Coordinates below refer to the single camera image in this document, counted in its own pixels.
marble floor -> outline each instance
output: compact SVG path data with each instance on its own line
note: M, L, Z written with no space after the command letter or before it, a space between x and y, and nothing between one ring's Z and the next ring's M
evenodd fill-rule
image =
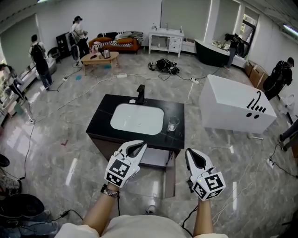
M138 55L121 53L120 67L105 69L98 66L93 71L87 67L87 72L91 73L86 76L83 71L74 73L76 69L72 67L71 58L64 59L53 75L51 88L56 89L63 77L74 74L62 84L59 92L47 92L42 90L40 81L34 82L28 89L27 97L32 103L36 124L26 162L23 191L37 196L51 210L54 218L68 209L84 216L100 195L107 165L85 133L86 128L105 94L136 96L138 86L144 84L146 98L185 104L185 149L191 147L206 153L223 173L227 187L211 202L215 231L233 238L277 235L281 224L290 220L298 207L296 179L277 167L271 169L265 162L273 153L278 135L288 126L286 117L277 111L278 100L271 102L277 119L259 135L264 140L248 139L242 132L204 128L198 99L205 79L196 85L178 80L177 76L170 77L177 80L166 81L138 76L158 78L159 72L150 71L147 64L160 58L175 61L183 78L201 77L217 70L189 54L182 53L177 58L175 54L154 52L148 55L140 51ZM120 73L131 75L98 84L99 80ZM77 75L82 76L80 80L76 80ZM216 75L251 85L246 75L234 67L230 71L220 68ZM6 170L18 178L24 176L24 159L32 128L26 114L16 115L5 123L0 138L0 153L11 161ZM144 214L147 205L155 204L160 213L181 224L198 200L196 195L190 194L186 184L189 172L184 152L181 151L176 158L175 197L162 199L163 171L142 167L134 181L121 191L121 214ZM277 148L273 158L287 171L297 173L291 151L281 152ZM116 205L112 216L117 216ZM72 213L59 222L81 223ZM186 227L192 230L194 222L195 215L192 215Z

glass cup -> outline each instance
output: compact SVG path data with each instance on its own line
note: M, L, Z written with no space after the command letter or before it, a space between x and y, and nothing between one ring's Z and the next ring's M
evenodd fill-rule
M167 131L173 132L174 130L176 130L179 122L180 121L179 121L178 117L170 117Z

kettle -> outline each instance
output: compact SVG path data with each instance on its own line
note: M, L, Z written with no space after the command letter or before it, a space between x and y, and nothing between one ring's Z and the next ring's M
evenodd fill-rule
M100 53L102 54L102 56L103 56L105 59L111 57L110 50L102 50L102 49L100 49Z

wooden coffee table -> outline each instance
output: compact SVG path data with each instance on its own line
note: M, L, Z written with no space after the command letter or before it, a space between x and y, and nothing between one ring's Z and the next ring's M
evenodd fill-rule
M83 63L83 67L84 67L84 73L86 75L86 71L85 71L85 65L100 65L100 64L110 64L111 67L112 67L112 63L114 60L117 61L117 64L119 66L119 62L118 62L118 55L119 55L119 52L110 52L110 55L111 57L110 58L107 58L105 59L100 53L97 53L97 54L87 54L85 55L83 58L81 58L81 62Z

black marble countertop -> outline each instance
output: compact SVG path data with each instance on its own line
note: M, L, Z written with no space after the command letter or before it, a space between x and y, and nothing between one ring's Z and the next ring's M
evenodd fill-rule
M144 106L159 107L164 112L162 131L156 135L146 135L114 129L110 122L119 104L129 103L135 97L106 94L98 106L86 133L105 141L124 143L131 140L144 140L149 148L177 151L184 149L184 104L155 99L146 99ZM169 118L176 116L179 124L175 131L168 132Z

